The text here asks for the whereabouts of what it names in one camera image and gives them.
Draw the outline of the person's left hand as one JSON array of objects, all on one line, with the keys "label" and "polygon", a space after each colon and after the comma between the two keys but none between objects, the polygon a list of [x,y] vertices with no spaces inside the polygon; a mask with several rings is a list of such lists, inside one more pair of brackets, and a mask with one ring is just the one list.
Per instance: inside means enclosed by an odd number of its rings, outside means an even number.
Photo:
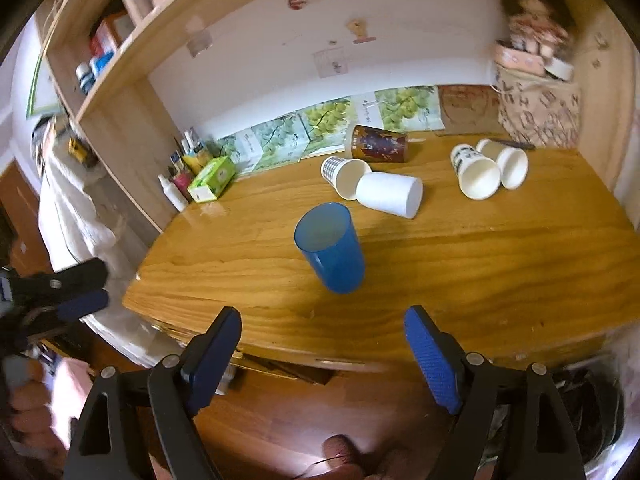
[{"label": "person's left hand", "polygon": [[92,387],[89,364],[64,358],[49,379],[40,362],[8,356],[1,370],[8,386],[9,425],[18,442],[36,452],[48,471],[59,474],[72,440],[72,421],[80,417]]}]

